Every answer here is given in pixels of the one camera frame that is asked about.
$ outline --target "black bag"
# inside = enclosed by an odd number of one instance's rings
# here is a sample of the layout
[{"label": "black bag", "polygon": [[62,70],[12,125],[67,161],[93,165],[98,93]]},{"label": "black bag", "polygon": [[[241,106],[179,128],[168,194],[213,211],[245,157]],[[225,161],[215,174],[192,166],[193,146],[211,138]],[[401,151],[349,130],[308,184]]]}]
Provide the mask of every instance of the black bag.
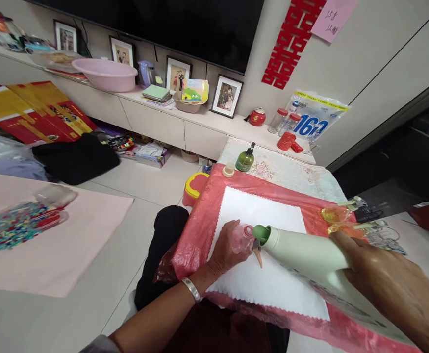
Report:
[{"label": "black bag", "polygon": [[54,142],[32,148],[46,172],[69,185],[79,185],[120,164],[116,152],[88,133],[75,142]]}]

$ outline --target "green pump bottle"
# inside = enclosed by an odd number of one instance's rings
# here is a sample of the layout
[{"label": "green pump bottle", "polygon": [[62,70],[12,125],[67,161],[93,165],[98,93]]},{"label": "green pump bottle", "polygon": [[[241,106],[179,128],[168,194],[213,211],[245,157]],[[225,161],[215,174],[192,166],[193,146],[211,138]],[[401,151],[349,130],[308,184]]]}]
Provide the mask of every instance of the green pump bottle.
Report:
[{"label": "green pump bottle", "polygon": [[250,167],[255,160],[253,156],[253,148],[255,147],[255,142],[252,142],[252,146],[248,148],[245,152],[242,152],[235,162],[235,167],[241,172],[248,172]]}]

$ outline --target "hand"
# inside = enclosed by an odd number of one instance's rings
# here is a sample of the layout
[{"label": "hand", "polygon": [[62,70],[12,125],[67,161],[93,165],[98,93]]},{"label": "hand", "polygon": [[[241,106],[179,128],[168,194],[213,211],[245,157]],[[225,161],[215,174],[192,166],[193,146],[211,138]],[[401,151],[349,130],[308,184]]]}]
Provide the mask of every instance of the hand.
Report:
[{"label": "hand", "polygon": [[240,220],[230,221],[224,224],[214,247],[213,255],[208,261],[208,265],[219,275],[226,273],[238,263],[244,262],[252,253],[251,249],[247,249],[238,254],[232,251],[232,232],[239,223]]},{"label": "hand", "polygon": [[422,269],[396,252],[341,231],[330,238],[351,267],[344,270],[348,281],[420,349],[428,351],[429,279]]}]

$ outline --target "television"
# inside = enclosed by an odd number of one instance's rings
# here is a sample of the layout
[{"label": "television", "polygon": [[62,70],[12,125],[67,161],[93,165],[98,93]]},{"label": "television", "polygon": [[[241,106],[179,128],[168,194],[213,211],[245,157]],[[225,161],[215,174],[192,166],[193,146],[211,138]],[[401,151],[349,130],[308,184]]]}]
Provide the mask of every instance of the television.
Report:
[{"label": "television", "polygon": [[263,0],[25,0],[243,75]]}]

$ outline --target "red cup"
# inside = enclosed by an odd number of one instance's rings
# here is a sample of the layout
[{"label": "red cup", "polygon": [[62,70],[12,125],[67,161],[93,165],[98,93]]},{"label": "red cup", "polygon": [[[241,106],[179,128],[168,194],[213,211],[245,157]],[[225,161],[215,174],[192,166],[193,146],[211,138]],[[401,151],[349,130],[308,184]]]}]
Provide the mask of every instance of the red cup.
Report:
[{"label": "red cup", "polygon": [[290,149],[291,145],[295,142],[296,135],[293,135],[290,132],[285,132],[283,136],[280,138],[280,140],[277,143],[277,147],[282,151],[287,151]]}]

